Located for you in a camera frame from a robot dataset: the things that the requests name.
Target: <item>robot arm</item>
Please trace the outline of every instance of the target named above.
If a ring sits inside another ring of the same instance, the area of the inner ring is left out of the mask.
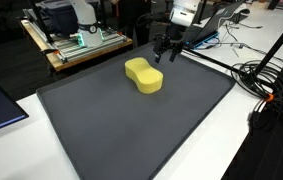
[[[170,13],[171,25],[167,27],[165,36],[156,38],[157,42],[153,49],[156,63],[159,63],[161,55],[170,48],[173,48],[170,61],[181,52],[181,32],[192,24],[199,3],[200,0],[174,0]]]
[[[174,0],[170,14],[172,23],[189,27],[197,12],[200,0]]]
[[[79,45],[82,47],[95,47],[102,44],[101,29],[95,17],[93,7],[89,3],[98,0],[69,0],[78,18]]]

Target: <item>desk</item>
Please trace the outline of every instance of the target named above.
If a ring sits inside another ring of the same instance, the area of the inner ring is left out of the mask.
[[[24,29],[24,31],[29,34],[29,36],[33,39],[33,41],[35,42],[35,44],[39,47],[40,51],[45,50],[45,49],[50,49],[50,47],[48,46],[48,44],[40,37],[40,35],[34,30],[34,28],[29,24],[29,22],[27,20],[22,20],[21,21],[21,26]],[[47,60],[49,62],[49,65],[51,65],[51,67],[55,70],[55,71],[61,71],[63,69],[67,69],[69,67],[72,67],[74,65],[80,64],[82,62],[91,60],[93,58],[97,58],[101,55],[113,52],[115,50],[121,49],[121,48],[125,48],[128,46],[132,45],[132,40],[130,38],[127,38],[127,41],[122,41],[120,44],[116,44],[113,46],[109,46],[107,48],[98,50],[93,52],[92,54],[89,54],[87,56],[84,56],[78,60],[75,61],[69,61],[66,63],[62,63],[61,60],[58,58],[57,55],[55,54],[48,54],[47,55]]]
[[[283,32],[283,11],[251,11],[251,17],[242,23],[262,24],[264,28],[255,30],[254,33],[262,34],[267,39],[248,36],[246,33],[250,30],[243,27],[233,34],[240,41],[267,51]],[[225,30],[222,28],[220,32],[222,36]],[[231,47],[226,45],[201,52],[229,65],[243,62],[237,58]],[[283,49],[277,55],[283,58]],[[228,73],[222,67],[205,60],[193,59]],[[236,85],[179,148],[155,179],[220,179],[248,134],[248,115],[258,101],[259,99],[250,96]],[[30,118],[0,130],[0,179],[78,179],[37,96],[31,95],[18,103]]]

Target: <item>yellow sponge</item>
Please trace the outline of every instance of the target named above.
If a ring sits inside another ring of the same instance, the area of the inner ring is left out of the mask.
[[[163,74],[151,67],[144,58],[134,58],[125,62],[125,73],[144,94],[154,93],[162,87]]]

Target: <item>green light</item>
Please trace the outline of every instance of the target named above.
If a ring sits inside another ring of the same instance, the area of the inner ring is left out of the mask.
[[[103,37],[102,31],[101,31],[101,29],[99,29],[99,30],[100,30],[100,34],[101,34],[101,39],[102,39],[102,40],[104,40],[104,37]]]
[[[78,43],[80,47],[85,47],[85,43],[83,41],[83,37],[82,37],[82,33],[79,33],[79,35],[77,36],[78,38]]]

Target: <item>black mat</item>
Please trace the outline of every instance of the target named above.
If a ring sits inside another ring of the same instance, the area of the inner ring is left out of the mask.
[[[234,82],[224,74],[152,44],[37,91],[82,179],[153,178]],[[144,57],[164,74],[163,87],[141,94],[124,63]]]

